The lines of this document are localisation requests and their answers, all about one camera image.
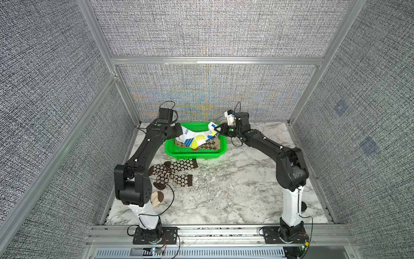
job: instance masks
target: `brown floral sock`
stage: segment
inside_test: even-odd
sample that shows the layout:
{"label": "brown floral sock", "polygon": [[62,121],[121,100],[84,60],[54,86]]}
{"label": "brown floral sock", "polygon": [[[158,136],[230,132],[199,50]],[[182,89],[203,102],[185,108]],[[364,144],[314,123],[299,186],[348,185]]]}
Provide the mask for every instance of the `brown floral sock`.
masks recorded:
{"label": "brown floral sock", "polygon": [[173,173],[198,167],[196,159],[177,160],[176,162],[167,161],[164,165],[170,168]]}
{"label": "brown floral sock", "polygon": [[148,169],[148,176],[162,174],[165,172],[165,170],[166,169],[164,164],[153,165]]}
{"label": "brown floral sock", "polygon": [[158,190],[164,190],[165,189],[165,183],[168,183],[169,177],[171,176],[171,170],[169,168],[164,169],[163,172],[160,172],[158,176],[156,177],[154,184],[154,187]]}
{"label": "brown floral sock", "polygon": [[193,175],[192,174],[182,174],[182,175],[176,175],[172,174],[170,176],[171,179],[173,179],[176,184],[181,186],[193,186]]}

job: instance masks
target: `white marble surface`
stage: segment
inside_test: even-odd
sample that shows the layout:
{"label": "white marble surface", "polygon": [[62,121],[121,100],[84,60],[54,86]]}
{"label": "white marble surface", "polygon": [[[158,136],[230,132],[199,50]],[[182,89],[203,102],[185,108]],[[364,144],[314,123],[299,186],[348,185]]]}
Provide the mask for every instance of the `white marble surface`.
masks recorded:
{"label": "white marble surface", "polygon": [[[273,141],[294,147],[284,123],[252,123]],[[133,154],[144,138],[139,131],[132,150]],[[282,188],[276,181],[276,163],[262,152],[246,145],[235,147],[227,138],[227,151],[217,159],[197,159],[199,168],[183,171],[193,175],[193,186],[182,187],[170,180],[175,200],[161,216],[163,224],[260,224],[278,223],[282,215]],[[175,161],[168,156],[162,145],[152,164]],[[162,190],[164,201],[155,208],[164,211],[171,203],[172,192]],[[308,209],[304,217],[313,216],[314,223],[327,223],[320,202],[308,180],[303,193]],[[115,199],[106,225],[137,224],[138,219],[122,202]]]}

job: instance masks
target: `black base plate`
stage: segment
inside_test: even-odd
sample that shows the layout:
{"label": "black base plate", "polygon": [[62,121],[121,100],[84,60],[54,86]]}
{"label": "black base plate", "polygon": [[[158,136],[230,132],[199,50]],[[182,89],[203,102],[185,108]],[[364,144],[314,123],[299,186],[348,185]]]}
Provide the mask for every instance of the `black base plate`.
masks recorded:
{"label": "black base plate", "polygon": [[[263,236],[266,244],[286,244],[279,237],[279,227],[262,227]],[[305,243],[306,237],[302,235],[296,235],[292,237],[292,242],[287,244],[303,244]]]}
{"label": "black base plate", "polygon": [[150,244],[150,245],[164,245],[165,238],[167,238],[167,244],[176,244],[177,243],[177,227],[163,227],[161,236],[161,241],[157,244],[151,244],[148,241],[148,238],[143,235],[143,232],[140,228],[135,230],[134,239],[132,240],[133,244]]}

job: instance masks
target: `plastic basket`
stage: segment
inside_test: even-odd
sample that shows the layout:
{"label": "plastic basket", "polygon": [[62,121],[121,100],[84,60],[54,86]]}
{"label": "plastic basket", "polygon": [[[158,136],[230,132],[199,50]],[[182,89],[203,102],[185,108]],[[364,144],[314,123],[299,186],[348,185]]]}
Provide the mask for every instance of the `plastic basket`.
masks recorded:
{"label": "plastic basket", "polygon": [[[182,126],[188,128],[194,132],[202,132],[208,130],[208,122],[189,122],[181,123]],[[220,138],[220,149],[199,149],[193,151],[191,148],[177,147],[174,143],[174,138],[165,142],[165,152],[178,159],[189,159],[189,158],[218,158],[224,154],[227,150],[227,140],[225,136],[219,135]]]}

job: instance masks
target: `sock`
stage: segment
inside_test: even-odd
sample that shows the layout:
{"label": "sock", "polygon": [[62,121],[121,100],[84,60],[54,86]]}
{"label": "sock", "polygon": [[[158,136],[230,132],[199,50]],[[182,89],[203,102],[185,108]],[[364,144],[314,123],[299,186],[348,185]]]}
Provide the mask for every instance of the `sock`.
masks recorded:
{"label": "sock", "polygon": [[153,165],[148,169],[148,176],[164,173],[165,170],[165,165],[163,164]]}
{"label": "sock", "polygon": [[164,165],[171,169],[173,173],[198,167],[196,159],[177,160],[176,162],[167,161]]}
{"label": "sock", "polygon": [[210,122],[207,126],[208,130],[203,132],[193,132],[184,126],[181,126],[183,134],[179,137],[176,137],[176,140],[184,143],[186,146],[195,149],[198,146],[212,141],[215,137],[219,135],[217,131],[214,130],[218,125]]}
{"label": "sock", "polygon": [[156,177],[155,182],[153,183],[154,187],[158,190],[164,190],[166,187],[165,183],[168,183],[169,177],[171,176],[171,170],[169,168],[164,169],[163,172],[160,172]]}
{"label": "sock", "polygon": [[182,175],[172,174],[170,177],[178,185],[193,186],[193,175],[192,174],[182,174]]}

